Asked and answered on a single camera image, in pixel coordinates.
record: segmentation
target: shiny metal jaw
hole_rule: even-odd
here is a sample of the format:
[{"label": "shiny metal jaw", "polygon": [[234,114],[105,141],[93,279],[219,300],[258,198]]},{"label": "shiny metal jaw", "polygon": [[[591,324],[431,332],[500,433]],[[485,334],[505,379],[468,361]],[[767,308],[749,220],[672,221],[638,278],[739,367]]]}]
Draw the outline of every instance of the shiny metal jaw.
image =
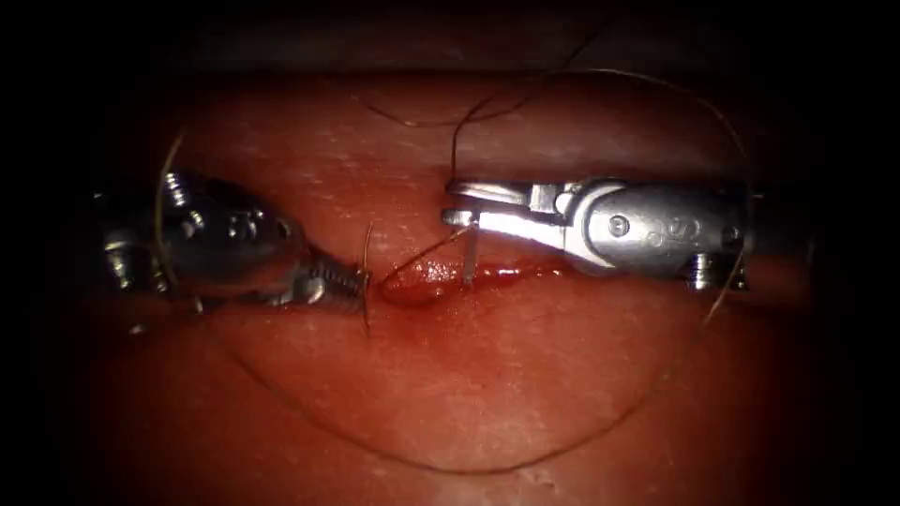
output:
[{"label": "shiny metal jaw", "polygon": [[531,184],[452,179],[447,183],[446,192],[480,201],[511,204],[527,208],[532,213],[564,215],[570,201],[565,196],[573,194],[577,186],[578,183]]},{"label": "shiny metal jaw", "polygon": [[310,261],[293,269],[291,288],[272,301],[273,304],[295,303],[341,313],[363,312],[369,272],[318,248],[311,249]]},{"label": "shiny metal jaw", "polygon": [[466,227],[478,222],[478,228],[530,239],[601,268],[613,268],[591,250],[585,240],[585,223],[590,202],[624,186],[618,180],[528,184],[451,180],[447,193],[471,197],[476,201],[510,204],[509,211],[444,209],[442,221]]},{"label": "shiny metal jaw", "polygon": [[564,227],[537,221],[516,213],[444,209],[441,220],[447,225],[456,227],[468,227],[477,221],[478,228],[483,231],[496,231],[523,239],[531,239],[561,251],[565,249]]}]

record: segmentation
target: red bleeding incision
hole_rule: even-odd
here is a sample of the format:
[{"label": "red bleeding incision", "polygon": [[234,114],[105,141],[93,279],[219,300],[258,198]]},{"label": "red bleeding incision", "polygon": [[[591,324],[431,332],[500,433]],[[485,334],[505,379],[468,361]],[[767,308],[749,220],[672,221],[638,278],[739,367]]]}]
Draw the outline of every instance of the red bleeding incision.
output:
[{"label": "red bleeding incision", "polygon": [[507,288],[526,277],[573,272],[562,259],[519,260],[511,264],[478,263],[472,285],[462,283],[461,263],[417,262],[378,285],[382,298],[401,307],[428,307],[439,300],[470,290]]}]

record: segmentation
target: blood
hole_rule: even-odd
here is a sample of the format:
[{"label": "blood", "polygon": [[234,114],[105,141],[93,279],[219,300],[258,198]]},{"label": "blood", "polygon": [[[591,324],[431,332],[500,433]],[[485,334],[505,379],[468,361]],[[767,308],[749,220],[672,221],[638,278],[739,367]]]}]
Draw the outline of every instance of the blood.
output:
[{"label": "blood", "polygon": [[423,261],[389,276],[378,285],[376,295],[388,304],[426,308],[461,293],[505,289],[522,279],[571,275],[574,269],[563,259],[544,257],[507,263],[484,262],[475,267],[472,285],[462,282],[461,263]]}]

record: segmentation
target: screw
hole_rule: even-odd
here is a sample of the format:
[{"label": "screw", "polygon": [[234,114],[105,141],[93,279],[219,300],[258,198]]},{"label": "screw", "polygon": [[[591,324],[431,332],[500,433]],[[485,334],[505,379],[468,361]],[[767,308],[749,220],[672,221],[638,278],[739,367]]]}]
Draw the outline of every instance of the screw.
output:
[{"label": "screw", "polygon": [[611,233],[613,237],[622,237],[628,233],[629,228],[631,228],[631,225],[628,223],[628,218],[625,216],[615,215],[609,219],[609,233]]}]

